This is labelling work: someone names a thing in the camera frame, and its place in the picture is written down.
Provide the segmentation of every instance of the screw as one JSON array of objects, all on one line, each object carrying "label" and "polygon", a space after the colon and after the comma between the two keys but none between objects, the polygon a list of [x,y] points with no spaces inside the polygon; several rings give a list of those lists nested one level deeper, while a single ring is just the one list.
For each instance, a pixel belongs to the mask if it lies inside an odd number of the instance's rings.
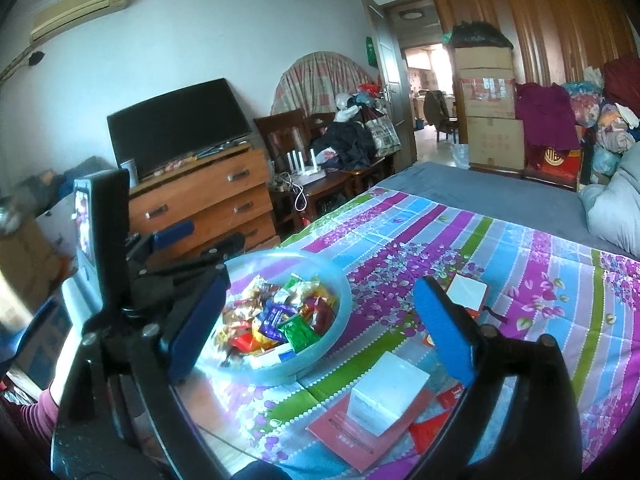
[{"label": "screw", "polygon": [[498,335],[498,329],[495,326],[488,324],[482,325],[480,327],[480,332],[482,332],[482,335],[489,338],[496,337]]},{"label": "screw", "polygon": [[553,348],[554,346],[556,346],[556,340],[554,339],[553,336],[549,335],[549,334],[543,334],[540,336],[540,342],[544,345],[544,346],[549,346],[551,348]]},{"label": "screw", "polygon": [[142,337],[154,337],[160,332],[158,323],[149,323],[142,329]]},{"label": "screw", "polygon": [[98,338],[95,335],[95,332],[89,332],[88,334],[85,334],[84,337],[82,338],[82,346],[91,346],[92,344],[95,343],[97,339]]}]

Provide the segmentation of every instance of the chair back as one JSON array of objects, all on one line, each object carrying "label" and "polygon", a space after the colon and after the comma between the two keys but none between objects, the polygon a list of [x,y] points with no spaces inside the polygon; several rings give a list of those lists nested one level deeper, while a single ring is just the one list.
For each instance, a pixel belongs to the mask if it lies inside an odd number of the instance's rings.
[{"label": "chair back", "polygon": [[319,114],[311,114],[306,118],[306,126],[311,134],[311,139],[322,137],[329,126],[334,122],[335,114],[333,112],[324,112]]},{"label": "chair back", "polygon": [[290,112],[255,118],[254,123],[277,173],[290,171],[287,153],[293,150],[302,149],[305,162],[309,160],[306,150],[311,142],[311,134],[302,110],[298,108]]}]

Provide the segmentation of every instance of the tiled floor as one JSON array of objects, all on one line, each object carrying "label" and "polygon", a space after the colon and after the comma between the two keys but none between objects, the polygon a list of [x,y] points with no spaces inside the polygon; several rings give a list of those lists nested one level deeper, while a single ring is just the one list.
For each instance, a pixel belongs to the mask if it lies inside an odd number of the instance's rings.
[{"label": "tiled floor", "polygon": [[446,166],[455,166],[453,161],[453,137],[445,139],[446,135],[440,133],[440,142],[436,142],[436,129],[433,126],[425,126],[423,130],[415,132],[415,145],[418,152],[418,162],[437,162]]}]

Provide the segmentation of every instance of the doorway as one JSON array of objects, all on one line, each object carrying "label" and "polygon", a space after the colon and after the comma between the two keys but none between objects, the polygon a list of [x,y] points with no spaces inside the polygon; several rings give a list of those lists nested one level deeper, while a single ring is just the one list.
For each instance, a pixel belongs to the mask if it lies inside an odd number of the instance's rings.
[{"label": "doorway", "polygon": [[409,75],[417,160],[454,166],[454,136],[448,136],[442,127],[438,134],[435,126],[428,125],[424,113],[425,95],[439,90],[444,94],[447,118],[456,117],[452,67],[442,44],[442,27],[433,0],[393,2],[385,10],[398,35]]}]

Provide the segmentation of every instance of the open door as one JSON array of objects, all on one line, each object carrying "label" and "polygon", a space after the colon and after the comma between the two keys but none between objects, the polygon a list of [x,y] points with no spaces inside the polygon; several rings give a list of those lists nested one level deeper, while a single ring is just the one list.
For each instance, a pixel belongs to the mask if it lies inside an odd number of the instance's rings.
[{"label": "open door", "polygon": [[414,114],[409,99],[409,77],[400,53],[395,32],[385,11],[373,0],[362,0],[371,22],[373,44],[378,57],[387,110],[396,128],[402,150],[394,155],[396,171],[408,168],[417,160]]}]

